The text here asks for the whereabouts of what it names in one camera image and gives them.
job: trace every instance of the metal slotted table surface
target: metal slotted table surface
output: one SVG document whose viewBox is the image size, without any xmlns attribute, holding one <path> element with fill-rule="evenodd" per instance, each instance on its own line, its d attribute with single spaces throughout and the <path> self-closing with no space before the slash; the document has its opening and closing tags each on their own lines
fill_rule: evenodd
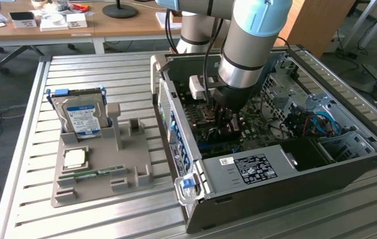
<svg viewBox="0 0 377 239">
<path fill-rule="evenodd" d="M 0 238 L 377 238 L 377 169 L 344 189 L 253 217 L 188 235 L 172 188 L 153 116 L 149 57 L 164 52 L 52 57 L 40 62 L 0 201 Z M 298 52 L 377 125 L 377 113 L 327 69 Z M 307 77 L 299 81 L 307 85 Z M 60 123 L 45 89 L 107 88 L 119 102 L 119 121 L 139 117 L 145 125 L 153 171 L 152 189 L 52 208 L 49 197 Z"/>
</svg>

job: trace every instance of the robotic arm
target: robotic arm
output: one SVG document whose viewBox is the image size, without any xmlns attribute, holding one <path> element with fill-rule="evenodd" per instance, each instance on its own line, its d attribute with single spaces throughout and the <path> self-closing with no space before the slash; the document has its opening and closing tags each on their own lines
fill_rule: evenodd
<svg viewBox="0 0 377 239">
<path fill-rule="evenodd" d="M 282 30 L 291 0 L 155 0 L 171 9 L 231 18 L 217 69 L 224 83 L 213 91 L 219 107 L 237 112 L 244 106 Z"/>
</svg>

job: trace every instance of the gray carpet floor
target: gray carpet floor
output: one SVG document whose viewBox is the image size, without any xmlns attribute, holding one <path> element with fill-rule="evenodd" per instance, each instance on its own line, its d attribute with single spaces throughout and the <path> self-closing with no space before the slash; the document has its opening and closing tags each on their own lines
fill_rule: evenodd
<svg viewBox="0 0 377 239">
<path fill-rule="evenodd" d="M 340 33 L 347 33 L 351 28 L 358 15 L 354 14 L 352 17 L 346 18 L 343 25 L 340 27 Z M 38 49 L 45 55 L 74 55 L 74 54 L 93 54 L 93 46 L 89 43 L 74 44 L 76 51 L 66 48 L 65 44 L 38 46 Z M 165 50 L 167 41 L 165 40 L 151 40 L 151 41 L 133 41 L 129 45 L 129 41 L 120 42 L 119 44 L 108 44 L 111 47 L 107 53 L 120 52 L 120 51 L 151 51 L 151 50 Z M 4 47 L 6 52 L 10 52 L 14 47 Z M 377 36 L 367 45 L 368 55 L 359 55 L 356 61 L 359 63 L 366 63 L 377 68 Z M 29 96 L 29 90 L 32 85 L 32 80 L 36 72 L 37 66 L 37 55 L 32 51 L 25 51 L 14 60 L 12 60 L 6 67 L 10 70 L 8 75 L 0 73 L 0 109 L 6 108 L 12 105 L 25 104 Z M 322 62 L 328 66 L 328 68 L 335 73 L 342 73 L 351 69 L 354 65 L 334 56 L 334 54 L 324 54 L 320 58 Z M 343 79 L 356 79 L 368 77 L 362 74 L 362 70 L 356 69 L 346 74 L 343 74 Z M 18 114 L 21 109 L 16 109 L 9 112 L 9 114 Z M 10 163 L 10 158 L 13 154 L 13 148 L 16 144 L 16 139 L 18 135 L 18 129 L 21 125 L 21 118 L 17 119 L 4 119 L 1 122 L 1 135 L 0 135 L 0 192 L 4 187 L 5 177 L 8 174 L 8 167 Z"/>
</svg>

